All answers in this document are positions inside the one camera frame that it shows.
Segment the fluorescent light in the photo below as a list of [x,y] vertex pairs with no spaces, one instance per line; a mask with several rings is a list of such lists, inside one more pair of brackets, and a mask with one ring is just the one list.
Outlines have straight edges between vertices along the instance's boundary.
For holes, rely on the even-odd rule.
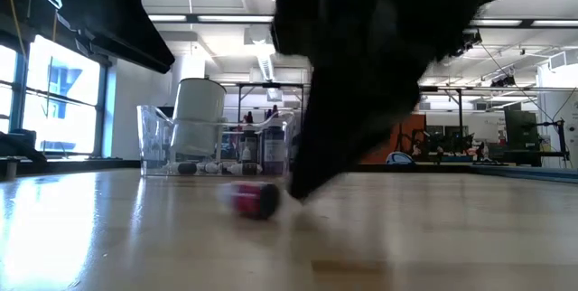
[[578,20],[537,20],[532,25],[578,26]]
[[155,21],[155,22],[185,22],[185,21],[187,21],[186,15],[158,14],[158,15],[149,15],[148,18],[151,19],[151,21]]
[[472,20],[471,25],[479,26],[519,26],[522,23],[521,20]]
[[271,15],[199,15],[199,22],[215,23],[271,23]]

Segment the window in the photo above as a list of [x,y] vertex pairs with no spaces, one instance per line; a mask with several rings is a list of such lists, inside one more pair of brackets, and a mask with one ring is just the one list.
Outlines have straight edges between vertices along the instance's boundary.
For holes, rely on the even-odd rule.
[[40,151],[94,151],[100,65],[36,36],[30,48],[23,128]]
[[0,46],[0,132],[7,133],[12,108],[12,83],[16,68],[16,52]]

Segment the white container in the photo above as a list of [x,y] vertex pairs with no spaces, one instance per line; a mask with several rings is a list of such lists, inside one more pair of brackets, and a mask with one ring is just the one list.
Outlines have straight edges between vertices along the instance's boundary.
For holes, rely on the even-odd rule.
[[[176,153],[187,155],[212,155],[220,135],[218,127],[223,117],[227,91],[215,81],[183,79],[177,90],[172,121],[174,132],[171,147]],[[197,126],[184,125],[194,121]]]

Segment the clear plastic bin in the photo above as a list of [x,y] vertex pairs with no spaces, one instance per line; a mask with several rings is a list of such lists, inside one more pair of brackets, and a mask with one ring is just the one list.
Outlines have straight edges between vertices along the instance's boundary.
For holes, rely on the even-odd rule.
[[279,112],[259,124],[173,120],[154,106],[138,106],[137,112],[142,175],[283,176],[289,172],[292,112]]

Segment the table surface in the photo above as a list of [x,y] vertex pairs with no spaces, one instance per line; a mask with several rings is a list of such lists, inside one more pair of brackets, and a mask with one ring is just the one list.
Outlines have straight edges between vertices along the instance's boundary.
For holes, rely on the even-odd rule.
[[270,221],[222,178],[138,170],[0,183],[1,290],[577,290],[578,186],[346,174]]

